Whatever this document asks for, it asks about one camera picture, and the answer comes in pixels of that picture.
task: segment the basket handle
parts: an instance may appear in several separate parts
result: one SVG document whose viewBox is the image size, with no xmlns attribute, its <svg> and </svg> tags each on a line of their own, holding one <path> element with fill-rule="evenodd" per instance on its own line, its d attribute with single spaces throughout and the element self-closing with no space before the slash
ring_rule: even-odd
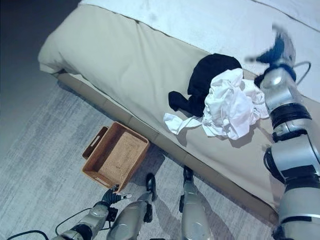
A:
<svg viewBox="0 0 320 240">
<path fill-rule="evenodd" d="M 100 142 L 102 137 L 105 135 L 107 130 L 108 130 L 108 127 L 106 127 L 106 126 L 101 128 L 101 130 L 98 132 L 98 134 L 92 140 L 90 145 L 84 150 L 84 152 L 82 154 L 82 157 L 84 157 L 85 159 L 88 159 L 90 157 L 90 155 L 93 153 L 93 151 L 95 150 L 96 146 L 98 145 L 98 143 Z"/>
</svg>

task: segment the pile of clothes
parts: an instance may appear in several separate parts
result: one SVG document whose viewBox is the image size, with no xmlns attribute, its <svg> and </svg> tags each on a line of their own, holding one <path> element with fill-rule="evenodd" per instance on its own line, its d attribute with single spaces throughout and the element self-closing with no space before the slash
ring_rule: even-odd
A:
<svg viewBox="0 0 320 240">
<path fill-rule="evenodd" d="M 250 125 L 268 117 L 265 96 L 253 80 L 243 79 L 240 63 L 231 56 L 212 54 L 195 66 L 187 89 L 168 94 L 170 107 L 187 111 L 193 116 L 182 120 L 166 113 L 168 129 L 179 134 L 183 128 L 202 125 L 209 137 L 223 136 L 237 140 L 249 132 Z"/>
</svg>

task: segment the black garment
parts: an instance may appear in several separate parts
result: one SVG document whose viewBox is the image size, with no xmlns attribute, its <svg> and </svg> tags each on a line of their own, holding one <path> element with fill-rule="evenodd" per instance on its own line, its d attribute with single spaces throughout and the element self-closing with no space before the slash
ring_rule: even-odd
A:
<svg viewBox="0 0 320 240">
<path fill-rule="evenodd" d="M 188 95 L 191 95 L 189 99 L 185 99 L 179 92 L 171 91 L 168 95 L 170 107 L 175 111 L 180 108 L 194 116 L 202 117 L 211 80 L 226 70 L 237 68 L 241 68 L 241 65 L 234 57 L 217 53 L 205 56 L 193 69 L 187 91 Z"/>
</svg>

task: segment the black wire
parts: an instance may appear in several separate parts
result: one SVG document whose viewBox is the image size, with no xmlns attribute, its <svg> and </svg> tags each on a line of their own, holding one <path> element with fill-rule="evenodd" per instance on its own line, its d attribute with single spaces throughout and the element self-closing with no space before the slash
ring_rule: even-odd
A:
<svg viewBox="0 0 320 240">
<path fill-rule="evenodd" d="M 299 67 L 301 65 L 305 65 L 305 64 L 308 64 L 308 69 L 305 71 L 305 73 L 302 75 L 302 77 L 300 77 L 299 81 L 296 82 L 297 85 L 299 85 L 301 83 L 301 81 L 305 78 L 305 76 L 308 74 L 310 68 L 311 68 L 311 62 L 309 61 L 302 61 L 302 62 L 299 62 L 297 63 L 296 65 L 293 66 L 293 69 L 296 68 L 296 67 Z"/>
<path fill-rule="evenodd" d="M 39 231 L 39 230 L 30 230 L 30 231 L 21 232 L 21 233 L 18 233 L 16 235 L 9 237 L 7 240 L 15 239 L 19 236 L 26 235 L 26 234 L 41 234 L 42 236 L 44 236 L 45 240 L 49 240 L 47 235 L 43 231 Z"/>
<path fill-rule="evenodd" d="M 263 156 L 263 164 L 265 166 L 265 168 L 271 173 L 271 169 L 267 163 L 267 157 L 266 157 L 266 154 Z"/>
<path fill-rule="evenodd" d="M 110 228 L 111 228 L 111 222 L 109 221 L 109 227 L 107 227 L 107 228 L 102 228 L 102 229 L 100 229 L 100 231 L 109 230 Z"/>
<path fill-rule="evenodd" d="M 80 214 L 80 213 L 82 213 L 82 212 L 84 212 L 84 211 L 90 210 L 90 209 L 91 209 L 91 208 L 83 209 L 83 210 L 77 212 L 76 214 L 68 217 L 66 220 L 60 222 L 60 223 L 55 227 L 55 230 L 54 230 L 54 231 L 55 231 L 55 234 L 56 234 L 57 236 L 59 236 L 59 234 L 58 234 L 58 227 L 60 227 L 61 224 L 64 224 L 64 223 L 65 223 L 66 221 L 68 221 L 69 219 L 72 219 L 73 217 L 77 216 L 78 214 Z"/>
</svg>

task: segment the white cloth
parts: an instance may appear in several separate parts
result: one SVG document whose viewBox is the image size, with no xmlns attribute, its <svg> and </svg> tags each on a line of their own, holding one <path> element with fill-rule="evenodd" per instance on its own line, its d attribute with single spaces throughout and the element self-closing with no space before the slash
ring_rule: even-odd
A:
<svg viewBox="0 0 320 240">
<path fill-rule="evenodd" d="M 209 137 L 237 140 L 249 132 L 250 125 L 268 117 L 265 96 L 252 80 L 243 79 L 241 68 L 227 70 L 214 77 L 204 100 L 203 117 L 180 117 L 166 113 L 163 121 L 178 135 L 183 128 L 202 125 Z"/>
<path fill-rule="evenodd" d="M 245 58 L 273 46 L 272 24 L 276 23 L 290 34 L 296 62 L 312 63 L 299 91 L 320 102 L 320 94 L 314 90 L 320 89 L 320 32 L 270 6 L 251 0 L 82 0 L 80 4 L 99 6 L 141 21 L 209 53 L 235 57 L 244 69 L 257 75 L 264 72 L 266 64 L 247 63 Z M 299 79 L 306 66 L 295 71 Z"/>
</svg>

